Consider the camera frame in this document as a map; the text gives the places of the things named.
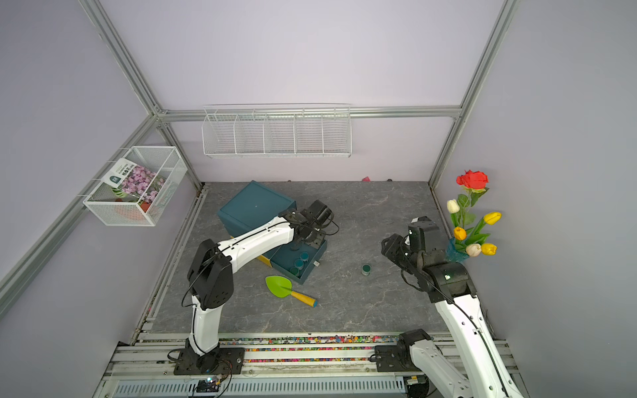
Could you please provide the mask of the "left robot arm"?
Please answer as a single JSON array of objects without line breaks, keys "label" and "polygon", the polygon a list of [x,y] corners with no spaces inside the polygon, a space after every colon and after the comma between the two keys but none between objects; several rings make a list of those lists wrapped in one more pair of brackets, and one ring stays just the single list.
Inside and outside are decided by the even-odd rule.
[{"label": "left robot arm", "polygon": [[224,305],[232,297],[234,275],[252,260],[290,242],[322,244],[333,212],[316,200],[304,210],[285,210],[265,224],[230,240],[204,240],[197,247],[185,297],[192,299],[191,329],[174,363],[176,376],[234,376],[242,372],[244,348],[224,348],[219,328]]}]

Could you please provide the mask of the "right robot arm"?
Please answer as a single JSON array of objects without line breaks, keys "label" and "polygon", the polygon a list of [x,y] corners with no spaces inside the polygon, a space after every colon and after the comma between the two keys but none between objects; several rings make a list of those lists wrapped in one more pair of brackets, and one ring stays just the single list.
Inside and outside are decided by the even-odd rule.
[{"label": "right robot arm", "polygon": [[430,390],[444,397],[519,397],[522,392],[506,368],[484,319],[481,303],[464,265],[446,260],[439,229],[426,217],[409,224],[405,236],[393,234],[381,253],[402,275],[416,279],[451,333],[464,369],[459,371],[423,329],[399,335],[393,346],[377,346],[370,356],[379,372],[419,371]]}]

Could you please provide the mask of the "teal bottom drawer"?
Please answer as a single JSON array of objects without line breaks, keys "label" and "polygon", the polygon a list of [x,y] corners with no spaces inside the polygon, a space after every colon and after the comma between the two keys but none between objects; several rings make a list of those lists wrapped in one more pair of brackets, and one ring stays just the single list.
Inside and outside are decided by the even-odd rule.
[{"label": "teal bottom drawer", "polygon": [[327,250],[326,240],[314,247],[304,242],[281,245],[267,253],[270,266],[292,282],[303,285]]}]

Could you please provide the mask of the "teal drawer cabinet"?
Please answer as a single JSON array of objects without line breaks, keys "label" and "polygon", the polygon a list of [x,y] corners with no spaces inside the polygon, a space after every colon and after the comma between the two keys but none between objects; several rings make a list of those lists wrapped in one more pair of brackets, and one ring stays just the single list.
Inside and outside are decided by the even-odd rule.
[{"label": "teal drawer cabinet", "polygon": [[232,197],[217,215],[231,236],[243,235],[264,225],[281,212],[297,208],[296,201],[252,181]]}]

